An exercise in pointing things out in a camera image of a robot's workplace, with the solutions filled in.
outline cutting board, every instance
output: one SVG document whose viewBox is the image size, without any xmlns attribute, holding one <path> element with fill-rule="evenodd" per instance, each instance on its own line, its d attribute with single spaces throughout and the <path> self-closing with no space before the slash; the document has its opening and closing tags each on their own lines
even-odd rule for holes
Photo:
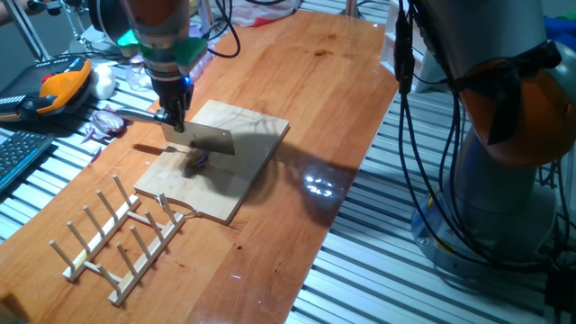
<svg viewBox="0 0 576 324">
<path fill-rule="evenodd" d="M 210 153 L 203 169 L 191 167 L 197 153 L 171 143 L 134 185 L 228 224 L 288 131 L 288 121 L 210 100 L 192 122 L 230 130 L 236 155 Z"/>
</svg>

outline white object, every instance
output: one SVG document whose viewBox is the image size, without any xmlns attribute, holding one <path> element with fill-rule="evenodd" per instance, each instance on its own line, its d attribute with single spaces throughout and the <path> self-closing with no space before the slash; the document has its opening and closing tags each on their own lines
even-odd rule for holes
<svg viewBox="0 0 576 324">
<path fill-rule="evenodd" d="M 394 43 L 396 41 L 396 20 L 400 11 L 398 0 L 391 0 L 388 7 L 388 19 L 386 21 L 386 33 L 382 45 L 380 63 L 394 74 Z M 404 0 L 404 11 L 408 9 L 408 2 Z M 444 79 L 446 75 L 436 62 L 436 59 L 427 50 L 424 40 L 420 36 L 420 30 L 414 22 L 412 30 L 412 48 L 414 49 L 414 75 L 428 82 L 436 82 Z M 420 82 L 415 77 L 412 80 L 412 92 L 421 93 L 432 85 Z"/>
<path fill-rule="evenodd" d="M 300 6 L 300 0 L 285 0 L 274 5 L 257 5 L 244 0 L 233 0 L 232 6 L 232 23 L 243 27 L 257 27 L 291 15 Z M 221 16 L 214 0 L 211 0 L 211 8 L 215 15 Z"/>
<path fill-rule="evenodd" d="M 104 100 L 110 98 L 116 87 L 116 76 L 112 69 L 106 65 L 96 67 L 92 74 L 92 84 L 90 94 L 97 99 Z"/>
</svg>

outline wooden tabletop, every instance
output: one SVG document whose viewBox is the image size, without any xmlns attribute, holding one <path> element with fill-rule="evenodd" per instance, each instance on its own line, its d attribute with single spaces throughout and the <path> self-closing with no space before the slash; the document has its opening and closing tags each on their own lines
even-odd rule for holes
<svg viewBox="0 0 576 324">
<path fill-rule="evenodd" d="M 76 283 L 65 280 L 66 265 L 48 241 L 77 255 L 81 247 L 66 222 L 90 239 L 96 229 L 82 206 L 104 224 L 109 216 L 95 190 L 119 206 L 111 175 L 133 193 L 166 145 L 158 126 L 136 123 L 0 245 L 5 305 L 34 323 L 284 322 L 397 84 L 379 62 L 383 26 L 298 12 L 238 28 L 238 35 L 241 54 L 208 66 L 188 118 L 214 99 L 284 118 L 291 128 L 229 227 L 187 220 L 119 309 L 108 301 L 112 287 L 101 276 L 84 271 Z M 231 34 L 217 45 L 224 53 L 234 49 Z M 137 212 L 145 210 L 158 222 L 168 220 L 142 197 Z M 114 244 L 120 241 L 132 261 L 140 256 L 132 224 L 152 240 L 153 230 L 129 220 L 95 263 L 119 276 L 128 272 Z"/>
</svg>

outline orange device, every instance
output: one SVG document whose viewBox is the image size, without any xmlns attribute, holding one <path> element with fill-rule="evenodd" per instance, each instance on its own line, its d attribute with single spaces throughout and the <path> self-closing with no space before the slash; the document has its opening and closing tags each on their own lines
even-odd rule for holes
<svg viewBox="0 0 576 324">
<path fill-rule="evenodd" d="M 54 58 L 26 68 L 0 92 L 0 122 L 37 121 L 72 113 L 89 95 L 92 62 L 79 56 Z"/>
</svg>

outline metal slatted floor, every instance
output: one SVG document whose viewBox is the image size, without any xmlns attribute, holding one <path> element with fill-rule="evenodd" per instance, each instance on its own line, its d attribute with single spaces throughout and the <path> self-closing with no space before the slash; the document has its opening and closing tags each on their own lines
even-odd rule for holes
<svg viewBox="0 0 576 324">
<path fill-rule="evenodd" d="M 432 185 L 451 124 L 452 96 L 409 97 L 416 140 Z M 410 232 L 414 210 L 398 155 L 396 97 L 322 244 L 286 323 L 543 323 L 543 274 L 475 282 L 436 268 Z M 426 196 L 410 141 L 407 164 Z M 449 155 L 446 165 L 450 165 Z M 569 323 L 563 313 L 561 323 Z"/>
</svg>

